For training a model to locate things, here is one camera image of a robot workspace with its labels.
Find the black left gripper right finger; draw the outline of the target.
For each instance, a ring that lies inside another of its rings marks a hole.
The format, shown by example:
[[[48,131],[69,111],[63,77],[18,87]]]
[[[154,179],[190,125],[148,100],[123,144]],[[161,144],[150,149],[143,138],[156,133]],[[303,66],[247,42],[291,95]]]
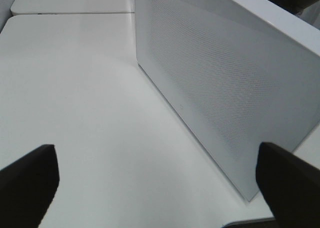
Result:
[[[262,142],[256,183],[281,228],[320,226],[320,171],[282,147]]]

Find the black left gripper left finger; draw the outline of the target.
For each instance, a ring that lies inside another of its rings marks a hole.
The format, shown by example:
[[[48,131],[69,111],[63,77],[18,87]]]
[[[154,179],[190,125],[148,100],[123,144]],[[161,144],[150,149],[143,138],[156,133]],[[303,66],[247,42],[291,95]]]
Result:
[[[37,228],[60,183],[55,146],[41,145],[0,171],[0,226]]]

